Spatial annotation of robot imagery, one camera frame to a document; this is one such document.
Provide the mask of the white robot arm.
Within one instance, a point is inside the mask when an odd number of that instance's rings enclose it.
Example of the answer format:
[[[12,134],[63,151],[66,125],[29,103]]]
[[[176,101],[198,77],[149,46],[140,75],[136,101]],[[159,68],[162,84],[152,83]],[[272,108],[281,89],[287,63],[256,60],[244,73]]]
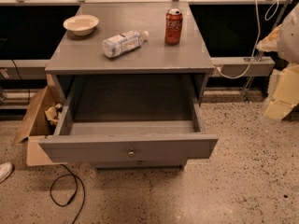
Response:
[[[276,51],[288,63],[282,71],[273,70],[263,112],[268,119],[282,120],[299,105],[299,5],[258,43],[257,49]]]

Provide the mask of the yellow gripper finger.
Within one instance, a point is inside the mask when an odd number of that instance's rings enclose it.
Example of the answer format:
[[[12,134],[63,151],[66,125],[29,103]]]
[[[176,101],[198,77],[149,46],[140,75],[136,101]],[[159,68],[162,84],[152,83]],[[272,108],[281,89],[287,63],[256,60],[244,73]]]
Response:
[[[278,50],[278,38],[281,26],[277,26],[267,37],[257,44],[257,50],[270,52]]]
[[[263,115],[282,120],[299,105],[299,64],[289,63],[282,71],[274,69],[268,84]]]

